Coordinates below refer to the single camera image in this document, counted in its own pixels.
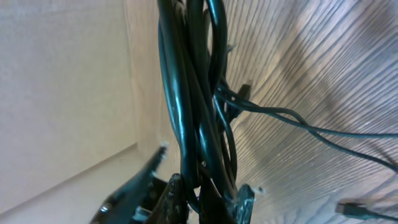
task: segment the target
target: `wooden floor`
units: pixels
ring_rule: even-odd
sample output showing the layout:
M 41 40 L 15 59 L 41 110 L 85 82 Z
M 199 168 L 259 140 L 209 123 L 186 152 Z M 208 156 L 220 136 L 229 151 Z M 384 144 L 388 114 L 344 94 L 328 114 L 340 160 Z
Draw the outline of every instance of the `wooden floor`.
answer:
M 398 1 L 224 4 L 229 43 L 236 44 L 227 72 L 233 90 L 252 83 L 251 101 L 291 108 L 314 126 L 398 132 Z M 160 79 L 156 1 L 126 0 L 125 9 L 139 145 L 169 141 L 171 172 L 178 171 Z M 238 184 L 266 190 L 257 196 L 252 223 L 365 223 L 335 215 L 340 201 L 398 216 L 398 178 L 385 167 L 335 151 L 263 114 L 243 113 L 233 131 Z M 398 161 L 397 140 L 326 137 Z

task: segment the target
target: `bundle of cables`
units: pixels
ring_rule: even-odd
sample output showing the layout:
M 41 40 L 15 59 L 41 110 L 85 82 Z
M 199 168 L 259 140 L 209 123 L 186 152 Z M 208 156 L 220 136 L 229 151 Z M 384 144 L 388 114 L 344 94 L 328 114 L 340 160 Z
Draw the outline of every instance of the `bundle of cables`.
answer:
M 203 178 L 213 180 L 226 202 L 234 203 L 237 199 L 235 180 L 238 163 L 230 122 L 242 110 L 264 113 L 306 129 L 334 149 L 398 172 L 398 167 L 393 164 L 339 146 L 319 133 L 351 138 L 398 138 L 398 134 L 355 134 L 313 127 L 293 110 L 261 107 L 231 91 L 226 82 L 230 47 L 227 45 L 226 13 L 222 0 L 187 0 L 186 5 L 178 0 L 157 2 L 164 93 L 170 122 L 180 146 L 181 174 L 187 200 L 196 212 L 198 200 L 194 189 L 201 185 Z M 211 50 L 207 42 L 210 24 Z M 291 115 L 296 121 L 282 114 Z

